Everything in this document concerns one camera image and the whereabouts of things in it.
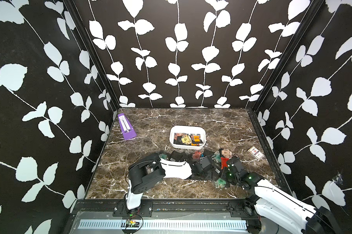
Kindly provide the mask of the yellow oolong tea bag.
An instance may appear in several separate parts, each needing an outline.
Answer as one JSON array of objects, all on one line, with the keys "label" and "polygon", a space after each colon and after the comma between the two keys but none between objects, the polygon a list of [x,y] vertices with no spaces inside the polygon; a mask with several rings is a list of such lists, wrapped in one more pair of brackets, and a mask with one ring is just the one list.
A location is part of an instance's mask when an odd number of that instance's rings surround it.
[{"label": "yellow oolong tea bag", "polygon": [[189,135],[184,134],[182,136],[182,140],[187,144],[187,145],[191,145],[192,144],[192,139]]}]

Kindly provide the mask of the shiny red tea bag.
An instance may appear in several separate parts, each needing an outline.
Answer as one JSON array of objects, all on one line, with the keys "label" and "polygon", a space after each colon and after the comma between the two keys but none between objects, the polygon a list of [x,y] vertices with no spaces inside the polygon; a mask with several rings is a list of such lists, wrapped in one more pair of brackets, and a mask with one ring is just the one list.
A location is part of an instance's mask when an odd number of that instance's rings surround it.
[{"label": "shiny red tea bag", "polygon": [[221,169],[223,170],[224,168],[227,168],[228,167],[227,161],[229,160],[229,158],[222,157],[220,158],[220,160],[221,160]]}]

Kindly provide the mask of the black green tea bag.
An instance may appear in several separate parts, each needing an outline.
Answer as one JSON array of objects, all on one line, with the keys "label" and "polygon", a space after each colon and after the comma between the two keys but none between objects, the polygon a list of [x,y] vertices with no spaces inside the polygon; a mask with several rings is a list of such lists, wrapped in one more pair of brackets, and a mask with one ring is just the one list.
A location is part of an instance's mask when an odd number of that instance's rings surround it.
[{"label": "black green tea bag", "polygon": [[215,181],[215,187],[217,189],[225,188],[226,185],[227,185],[227,182],[221,178],[219,178],[218,180]]}]

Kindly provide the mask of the red label tea bag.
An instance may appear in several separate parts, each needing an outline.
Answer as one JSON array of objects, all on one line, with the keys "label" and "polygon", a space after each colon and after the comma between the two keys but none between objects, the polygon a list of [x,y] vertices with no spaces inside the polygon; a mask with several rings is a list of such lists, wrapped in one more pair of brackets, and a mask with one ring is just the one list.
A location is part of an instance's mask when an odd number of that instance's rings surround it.
[{"label": "red label tea bag", "polygon": [[178,137],[181,137],[183,135],[184,135],[183,133],[174,133],[174,141],[177,141]]}]

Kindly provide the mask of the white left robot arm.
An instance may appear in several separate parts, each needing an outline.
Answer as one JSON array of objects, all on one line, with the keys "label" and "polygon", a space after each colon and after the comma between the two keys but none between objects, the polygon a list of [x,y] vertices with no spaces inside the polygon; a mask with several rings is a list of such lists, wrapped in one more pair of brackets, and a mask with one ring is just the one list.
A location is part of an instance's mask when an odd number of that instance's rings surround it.
[{"label": "white left robot arm", "polygon": [[164,178],[204,179],[213,168],[214,161],[211,157],[203,157],[199,161],[177,162],[162,159],[158,153],[150,154],[128,168],[129,187],[125,196],[126,208],[129,211],[139,208],[143,194]]}]

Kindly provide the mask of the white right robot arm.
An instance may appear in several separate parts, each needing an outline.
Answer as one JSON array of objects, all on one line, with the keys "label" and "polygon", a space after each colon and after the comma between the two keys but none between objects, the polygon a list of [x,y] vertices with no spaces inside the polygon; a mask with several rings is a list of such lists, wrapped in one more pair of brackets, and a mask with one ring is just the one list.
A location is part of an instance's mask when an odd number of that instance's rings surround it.
[{"label": "white right robot arm", "polygon": [[308,205],[271,184],[256,172],[248,172],[238,158],[223,167],[225,181],[251,191],[243,209],[251,216],[265,217],[292,234],[341,234],[330,210]]}]

